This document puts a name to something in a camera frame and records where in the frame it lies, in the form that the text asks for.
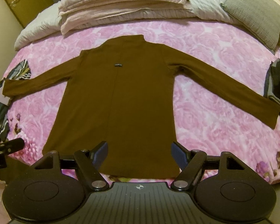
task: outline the shirt sleeve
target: shirt sleeve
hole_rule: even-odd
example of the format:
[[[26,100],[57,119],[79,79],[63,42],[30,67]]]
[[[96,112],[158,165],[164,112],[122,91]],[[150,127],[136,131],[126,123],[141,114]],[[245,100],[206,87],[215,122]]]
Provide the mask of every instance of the shirt sleeve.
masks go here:
[[[185,74],[207,90],[258,118],[270,128],[275,128],[280,112],[276,103],[193,56],[166,45],[160,46],[163,60],[174,75]]]
[[[69,80],[79,68],[85,52],[82,51],[78,57],[70,59],[33,79],[22,81],[7,79],[3,88],[3,95],[7,97],[25,96]]]

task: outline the silver screw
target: silver screw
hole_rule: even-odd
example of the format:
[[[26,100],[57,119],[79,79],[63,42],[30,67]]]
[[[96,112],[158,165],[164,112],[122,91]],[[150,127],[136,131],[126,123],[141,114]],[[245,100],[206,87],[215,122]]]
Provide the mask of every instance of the silver screw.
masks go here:
[[[185,188],[188,186],[188,183],[184,180],[178,180],[174,182],[174,186],[177,188]]]
[[[106,186],[106,182],[105,181],[101,181],[101,180],[96,180],[94,182],[92,182],[91,184],[93,187],[95,188],[103,188]]]

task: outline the brown shirt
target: brown shirt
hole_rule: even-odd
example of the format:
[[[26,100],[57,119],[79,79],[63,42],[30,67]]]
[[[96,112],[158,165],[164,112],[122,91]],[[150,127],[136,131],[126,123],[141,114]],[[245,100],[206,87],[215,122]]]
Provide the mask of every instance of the brown shirt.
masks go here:
[[[7,80],[3,94],[24,96],[67,80],[43,154],[73,154],[105,140],[109,154],[100,172],[166,179],[179,173],[170,154],[176,141],[173,84],[179,73],[275,127],[274,102],[188,54],[146,42],[143,35],[109,39],[34,79]]]

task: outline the pink floral bedsheet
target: pink floral bedsheet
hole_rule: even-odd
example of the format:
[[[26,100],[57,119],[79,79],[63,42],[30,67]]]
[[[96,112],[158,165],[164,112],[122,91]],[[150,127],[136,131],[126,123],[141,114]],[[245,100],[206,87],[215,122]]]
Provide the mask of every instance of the pink floral bedsheet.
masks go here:
[[[198,19],[136,21],[70,32],[55,33],[21,49],[7,73],[27,59],[32,78],[121,35],[143,34],[146,41],[163,43],[223,71],[263,94],[266,71],[276,56],[241,28]],[[15,101],[8,111],[8,139],[22,137],[26,146],[12,157],[33,164],[53,126],[66,82]],[[269,183],[280,182],[280,117],[275,130],[204,89],[191,79],[175,79],[173,107],[178,141],[187,149],[208,155],[230,151]],[[208,171],[205,177],[214,175]],[[160,181],[105,176],[111,181]]]

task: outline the gray pillow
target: gray pillow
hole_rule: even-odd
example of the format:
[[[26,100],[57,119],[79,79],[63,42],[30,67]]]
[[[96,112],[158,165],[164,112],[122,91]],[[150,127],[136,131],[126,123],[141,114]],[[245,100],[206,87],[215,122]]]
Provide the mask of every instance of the gray pillow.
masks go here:
[[[280,35],[280,6],[274,0],[226,0],[221,7],[275,54]]]

